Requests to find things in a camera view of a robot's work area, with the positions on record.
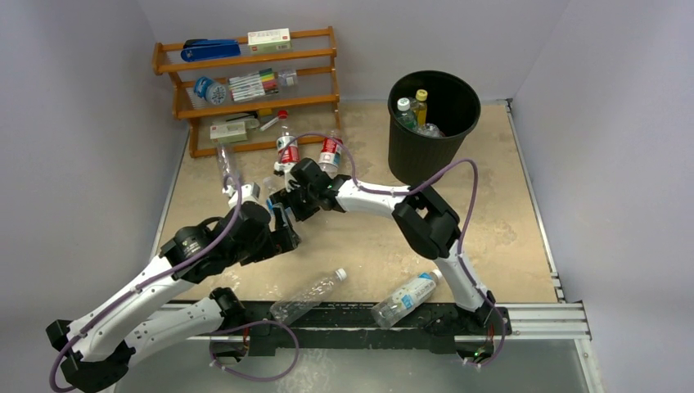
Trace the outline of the red label bottle red cap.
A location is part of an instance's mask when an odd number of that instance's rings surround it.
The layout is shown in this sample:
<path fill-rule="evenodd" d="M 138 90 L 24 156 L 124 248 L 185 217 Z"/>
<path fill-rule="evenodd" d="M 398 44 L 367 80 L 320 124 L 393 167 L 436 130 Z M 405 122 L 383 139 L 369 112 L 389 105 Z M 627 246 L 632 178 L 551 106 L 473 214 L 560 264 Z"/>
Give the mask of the red label bottle red cap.
<path fill-rule="evenodd" d="M 279 163 L 283 165 L 296 164 L 300 161 L 300 151 L 298 139 L 295 137 L 294 125 L 286 110 L 280 110 L 277 113 L 277 118 L 280 127 L 279 137 L 276 140 Z"/>

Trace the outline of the dark green label water bottle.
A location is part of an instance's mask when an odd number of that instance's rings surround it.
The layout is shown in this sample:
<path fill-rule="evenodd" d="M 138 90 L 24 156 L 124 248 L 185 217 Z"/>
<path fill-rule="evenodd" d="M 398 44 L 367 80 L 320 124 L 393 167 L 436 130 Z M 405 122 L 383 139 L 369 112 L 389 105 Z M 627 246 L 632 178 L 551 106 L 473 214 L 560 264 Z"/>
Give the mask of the dark green label water bottle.
<path fill-rule="evenodd" d="M 418 128 L 417 116 L 412 108 L 412 100 L 409 97 L 400 98 L 397 103 L 396 119 L 407 130 L 416 132 Z"/>

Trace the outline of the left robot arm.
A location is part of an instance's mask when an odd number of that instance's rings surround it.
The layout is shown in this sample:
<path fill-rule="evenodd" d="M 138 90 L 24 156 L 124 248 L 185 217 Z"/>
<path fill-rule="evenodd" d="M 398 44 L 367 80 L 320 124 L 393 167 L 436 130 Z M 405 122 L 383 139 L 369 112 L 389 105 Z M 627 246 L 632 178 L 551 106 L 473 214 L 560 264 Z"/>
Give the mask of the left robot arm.
<path fill-rule="evenodd" d="M 109 300 L 81 318 L 58 319 L 47 326 L 47 337 L 58 352 L 49 372 L 50 389 L 101 392 L 147 357 L 188 337 L 251 329 L 257 323 L 228 287 L 166 318 L 152 315 L 234 264 L 269 260 L 299 244 L 282 207 L 269 213 L 254 201 L 179 229 Z"/>

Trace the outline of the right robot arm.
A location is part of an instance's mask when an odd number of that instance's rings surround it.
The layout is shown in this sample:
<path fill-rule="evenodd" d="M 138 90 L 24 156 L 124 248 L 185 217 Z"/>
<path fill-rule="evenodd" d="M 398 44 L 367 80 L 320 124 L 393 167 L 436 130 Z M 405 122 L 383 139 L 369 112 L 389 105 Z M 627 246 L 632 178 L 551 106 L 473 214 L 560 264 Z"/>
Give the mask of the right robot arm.
<path fill-rule="evenodd" d="M 416 186 L 366 183 L 347 174 L 330 176 L 305 158 L 284 174 L 286 186 L 271 192 L 272 205 L 292 211 L 305 221 L 319 210 L 364 213 L 392 219 L 406 243 L 419 256 L 435 263 L 453 293 L 459 321 L 471 333 L 488 327 L 496 304 L 463 249 L 472 213 L 461 218 L 434 189 L 440 170 Z"/>

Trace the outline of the blue label clear bottle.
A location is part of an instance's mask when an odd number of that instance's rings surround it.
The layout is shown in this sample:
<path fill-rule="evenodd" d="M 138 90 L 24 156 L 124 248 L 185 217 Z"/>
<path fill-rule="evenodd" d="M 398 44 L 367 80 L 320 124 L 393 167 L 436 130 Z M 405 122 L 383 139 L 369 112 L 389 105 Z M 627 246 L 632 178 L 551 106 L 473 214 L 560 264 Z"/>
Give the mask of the blue label clear bottle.
<path fill-rule="evenodd" d="M 272 195 L 278 191 L 276 179 L 272 176 L 266 177 L 263 180 L 263 185 L 265 186 L 267 196 L 266 196 L 266 205 L 268 207 L 268 211 L 272 214 L 273 213 L 273 200 L 272 200 Z"/>

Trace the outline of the black ribbed waste bin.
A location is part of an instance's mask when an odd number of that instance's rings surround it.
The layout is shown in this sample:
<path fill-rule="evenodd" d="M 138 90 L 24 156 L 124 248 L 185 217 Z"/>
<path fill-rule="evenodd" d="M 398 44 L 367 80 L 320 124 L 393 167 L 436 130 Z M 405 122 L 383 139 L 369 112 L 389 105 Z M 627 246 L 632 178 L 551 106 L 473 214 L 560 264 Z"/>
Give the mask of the black ribbed waste bin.
<path fill-rule="evenodd" d="M 407 119 L 399 109 L 405 98 L 426 93 L 425 108 L 417 119 Z M 463 79 L 438 70 L 420 70 L 400 78 L 388 98 L 390 172 L 404 184 L 430 178 L 449 164 L 481 115 L 480 99 Z"/>

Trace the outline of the yellow honey pomelo bottle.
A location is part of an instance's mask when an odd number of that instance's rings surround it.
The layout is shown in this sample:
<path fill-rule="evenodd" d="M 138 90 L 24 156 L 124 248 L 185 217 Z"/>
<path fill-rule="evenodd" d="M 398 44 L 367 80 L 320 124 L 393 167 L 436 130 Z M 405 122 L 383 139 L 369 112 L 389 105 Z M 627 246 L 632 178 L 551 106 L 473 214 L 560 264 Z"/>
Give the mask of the yellow honey pomelo bottle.
<path fill-rule="evenodd" d="M 426 124 L 428 92 L 425 89 L 418 89 L 413 104 L 413 112 L 417 118 L 417 125 L 423 127 Z"/>

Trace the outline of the white label clear bottle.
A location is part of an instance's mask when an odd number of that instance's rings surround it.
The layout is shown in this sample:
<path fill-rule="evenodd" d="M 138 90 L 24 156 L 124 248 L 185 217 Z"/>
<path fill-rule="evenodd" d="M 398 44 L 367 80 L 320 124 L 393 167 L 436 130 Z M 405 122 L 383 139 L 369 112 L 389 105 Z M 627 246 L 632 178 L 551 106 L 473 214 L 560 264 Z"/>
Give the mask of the white label clear bottle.
<path fill-rule="evenodd" d="M 410 279 L 386 299 L 371 309 L 372 316 L 380 328 L 390 329 L 409 315 L 416 307 L 430 299 L 443 274 L 438 269 L 420 273 Z"/>

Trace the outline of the wooden three-tier shelf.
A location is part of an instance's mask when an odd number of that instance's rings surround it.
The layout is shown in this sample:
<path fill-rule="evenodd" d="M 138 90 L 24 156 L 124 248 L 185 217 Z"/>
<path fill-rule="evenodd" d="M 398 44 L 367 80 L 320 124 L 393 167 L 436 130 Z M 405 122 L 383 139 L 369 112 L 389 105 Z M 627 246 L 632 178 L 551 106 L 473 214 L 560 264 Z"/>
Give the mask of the wooden three-tier shelf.
<path fill-rule="evenodd" d="M 200 145 L 215 118 L 248 114 L 265 121 L 277 110 L 330 106 L 341 129 L 336 58 L 335 30 L 328 26 L 156 43 L 151 67 L 169 76 L 173 116 L 188 123 L 190 157 L 202 158 L 215 153 Z"/>

